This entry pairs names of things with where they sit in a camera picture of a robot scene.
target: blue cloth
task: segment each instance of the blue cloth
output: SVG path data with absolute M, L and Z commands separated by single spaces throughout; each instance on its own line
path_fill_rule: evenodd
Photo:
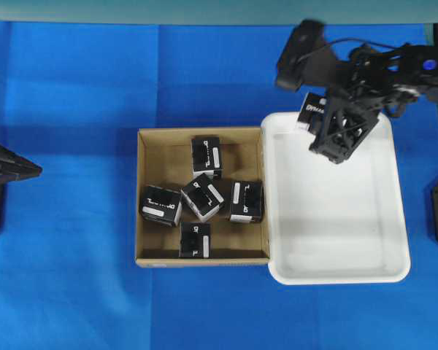
M 0 23 L 0 142 L 44 169 L 7 188 L 0 349 L 438 349 L 438 116 L 424 99 L 393 121 L 404 281 L 286 287 L 266 266 L 134 264 L 137 129 L 259 125 L 299 109 L 322 90 L 273 86 L 290 32 Z M 422 26 L 326 35 L 424 43 Z

